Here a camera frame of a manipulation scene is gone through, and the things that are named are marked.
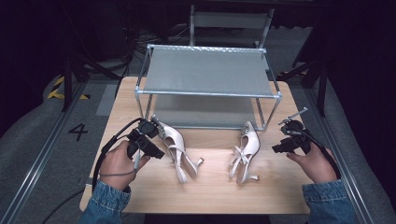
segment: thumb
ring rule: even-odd
[[[286,156],[287,156],[289,159],[291,159],[292,161],[297,162],[298,164],[300,164],[300,162],[304,159],[304,156],[300,156],[300,155],[297,155],[297,154],[292,153],[292,152],[288,152],[288,153],[286,154]]]

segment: number 4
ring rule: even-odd
[[[69,131],[69,133],[78,133],[77,141],[79,141],[79,138],[83,133],[87,133],[88,131],[84,131],[85,124],[80,123],[76,128],[72,129]]]

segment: jeans jacket sleeve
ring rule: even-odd
[[[79,223],[121,223],[120,215],[131,198],[131,189],[113,189],[98,180]]]
[[[358,223],[342,180],[303,185],[309,224]]]

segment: sandal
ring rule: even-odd
[[[172,161],[175,163],[178,180],[181,184],[185,184],[187,183],[187,177],[184,171],[191,178],[195,178],[198,176],[198,166],[204,159],[200,158],[198,162],[192,162],[186,153],[186,148],[184,148],[184,139],[181,133],[163,122],[159,121],[159,123],[160,132],[158,136],[167,146]]]
[[[248,179],[259,180],[258,175],[249,175],[248,167],[253,157],[260,150],[260,140],[250,121],[245,123],[241,130],[241,147],[234,147],[233,159],[231,160],[230,178],[236,175],[236,183],[243,184]]]

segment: hand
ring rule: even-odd
[[[295,153],[288,153],[287,156],[292,161],[297,162],[305,174],[314,183],[325,183],[337,180],[337,175],[330,163],[326,160],[320,149],[313,143],[310,144],[311,150],[305,156]]]
[[[139,171],[150,159],[150,156],[142,157],[137,166],[137,170],[132,172],[134,170],[134,162],[128,158],[128,146],[129,142],[124,140],[117,147],[109,151],[100,168],[100,173],[103,174],[100,176],[100,179],[115,189],[124,190],[134,181],[137,171]]]

